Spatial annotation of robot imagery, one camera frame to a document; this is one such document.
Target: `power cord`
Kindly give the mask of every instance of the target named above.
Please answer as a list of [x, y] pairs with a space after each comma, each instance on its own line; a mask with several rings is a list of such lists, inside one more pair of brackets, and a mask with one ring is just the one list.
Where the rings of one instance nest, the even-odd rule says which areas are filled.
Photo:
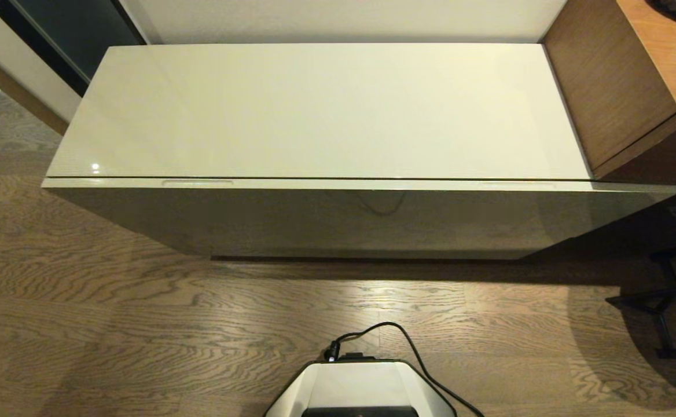
[[415, 354], [415, 358], [418, 360], [418, 364], [420, 364], [420, 369], [423, 371], [423, 374], [425, 374], [425, 377], [428, 378], [430, 382], [433, 382], [434, 385], [438, 386], [438, 388], [441, 388], [444, 392], [449, 394], [449, 396], [452, 396], [455, 400], [459, 401], [460, 403], [464, 404], [465, 407], [471, 410], [477, 417], [484, 417], [484, 414], [482, 414], [481, 411], [479, 411], [475, 406], [472, 404], [468, 403], [464, 398], [458, 396], [456, 393], [453, 391], [449, 390], [449, 388], [446, 388], [443, 386], [440, 382], [436, 381], [434, 377], [431, 376], [431, 374], [428, 373], [428, 370], [425, 367], [425, 364], [423, 364], [423, 360], [420, 359], [420, 353], [418, 353], [418, 349], [415, 348], [415, 343], [413, 343], [413, 339], [410, 338], [410, 335], [407, 334], [404, 328], [402, 328], [401, 325], [397, 324], [396, 322], [393, 321], [383, 321], [382, 323], [378, 323], [373, 325], [372, 327], [369, 327], [367, 330], [364, 330], [363, 332], [353, 332], [353, 333], [346, 333], [345, 335], [342, 335], [336, 340], [332, 341], [330, 343], [330, 348], [328, 348], [325, 351], [325, 359], [329, 362], [334, 362], [338, 359], [338, 354], [340, 353], [340, 344], [343, 341], [346, 340], [354, 340], [357, 338], [360, 338], [361, 336], [364, 336], [366, 333], [377, 329], [378, 327], [383, 327], [384, 325], [391, 325], [392, 327], [396, 327], [399, 329], [403, 335], [405, 335], [405, 338], [407, 339], [407, 343], [410, 344], [410, 348], [413, 349], [413, 353]]

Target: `glossy cabinet top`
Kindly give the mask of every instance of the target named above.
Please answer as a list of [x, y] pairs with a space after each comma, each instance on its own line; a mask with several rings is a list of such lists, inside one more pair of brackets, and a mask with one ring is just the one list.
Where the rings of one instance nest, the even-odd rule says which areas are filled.
[[590, 179], [522, 44], [113, 47], [47, 176]]

